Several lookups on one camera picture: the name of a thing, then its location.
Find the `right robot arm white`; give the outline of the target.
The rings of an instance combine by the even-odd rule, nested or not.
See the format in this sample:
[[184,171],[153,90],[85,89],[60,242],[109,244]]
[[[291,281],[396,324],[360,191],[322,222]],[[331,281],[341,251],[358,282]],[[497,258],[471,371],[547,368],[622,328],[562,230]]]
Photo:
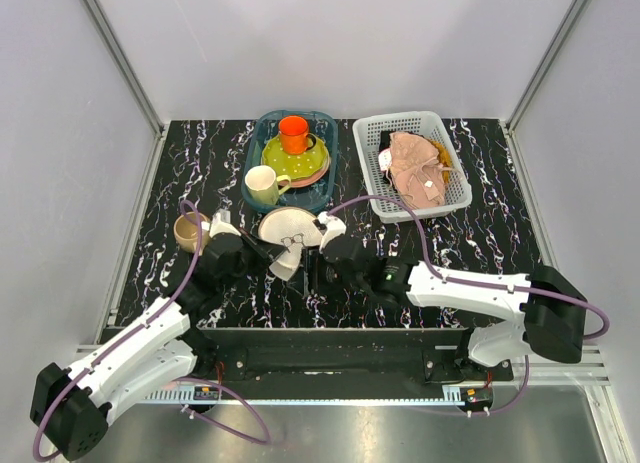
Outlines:
[[454,367],[466,379],[530,354],[564,364],[582,359],[585,301],[549,266],[531,275],[431,268],[424,261],[379,257],[345,235],[303,250],[302,266],[309,292],[326,298],[353,291],[389,309],[447,307],[496,318],[461,339]]

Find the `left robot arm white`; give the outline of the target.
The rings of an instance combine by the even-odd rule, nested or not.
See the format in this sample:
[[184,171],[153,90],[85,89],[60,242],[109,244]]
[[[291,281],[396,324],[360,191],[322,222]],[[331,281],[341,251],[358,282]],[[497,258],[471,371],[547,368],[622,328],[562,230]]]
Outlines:
[[119,411],[172,380],[213,376],[217,344],[197,327],[220,288],[267,269],[286,248],[244,230],[221,232],[195,251],[181,282],[90,355],[63,368],[51,363],[36,377],[30,418],[35,439],[55,455],[85,456]]

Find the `white mesh laundry bag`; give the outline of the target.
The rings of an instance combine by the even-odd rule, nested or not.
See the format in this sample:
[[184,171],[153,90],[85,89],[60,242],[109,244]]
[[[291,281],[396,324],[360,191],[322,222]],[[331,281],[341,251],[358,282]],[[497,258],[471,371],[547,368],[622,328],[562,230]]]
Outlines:
[[298,270],[302,250],[320,245],[322,233],[315,221],[315,215],[295,207],[276,209],[264,216],[258,227],[259,238],[285,248],[269,266],[274,276],[289,281]]

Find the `cream mug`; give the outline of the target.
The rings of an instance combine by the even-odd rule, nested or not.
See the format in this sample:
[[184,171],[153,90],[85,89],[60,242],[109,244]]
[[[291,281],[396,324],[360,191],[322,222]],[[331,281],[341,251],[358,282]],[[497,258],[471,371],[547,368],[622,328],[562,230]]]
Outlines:
[[250,196],[264,205],[276,205],[280,197],[290,189],[291,182],[289,175],[278,175],[267,165],[251,168],[244,178]]

